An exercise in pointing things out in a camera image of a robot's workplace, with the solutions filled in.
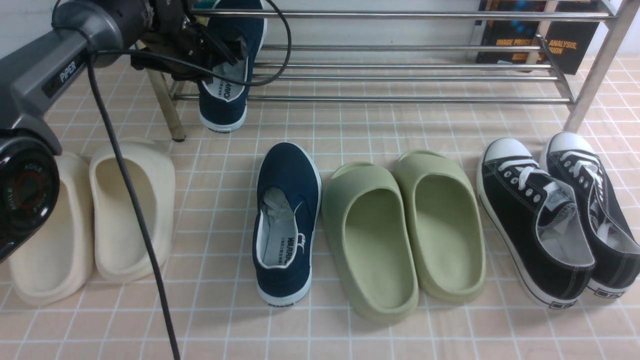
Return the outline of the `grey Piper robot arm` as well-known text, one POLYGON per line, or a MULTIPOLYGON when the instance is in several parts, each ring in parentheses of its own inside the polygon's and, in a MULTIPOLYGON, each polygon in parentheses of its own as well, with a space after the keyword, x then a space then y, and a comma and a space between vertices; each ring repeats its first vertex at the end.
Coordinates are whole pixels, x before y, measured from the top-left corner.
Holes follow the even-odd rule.
POLYGON ((136 69, 176 80, 201 80, 212 69, 247 58, 246 36, 215 34, 192 15, 193 0, 66 0, 52 29, 0 64, 0 256, 6 260, 50 217, 58 201, 56 157, 62 147, 44 115, 87 64, 105 68, 138 41, 146 49, 136 69))

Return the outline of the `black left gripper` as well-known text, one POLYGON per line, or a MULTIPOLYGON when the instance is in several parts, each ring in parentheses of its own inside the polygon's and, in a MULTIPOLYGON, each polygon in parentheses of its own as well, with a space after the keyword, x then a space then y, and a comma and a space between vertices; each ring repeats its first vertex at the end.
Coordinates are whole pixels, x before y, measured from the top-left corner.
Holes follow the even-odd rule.
POLYGON ((237 65, 249 55, 247 39, 238 30, 223 33, 209 28, 192 10, 212 9, 215 0, 151 0, 151 30, 141 38, 142 55, 131 56, 138 71, 150 69, 169 74, 178 81, 198 81, 204 75, 186 64, 211 70, 219 65, 237 65))

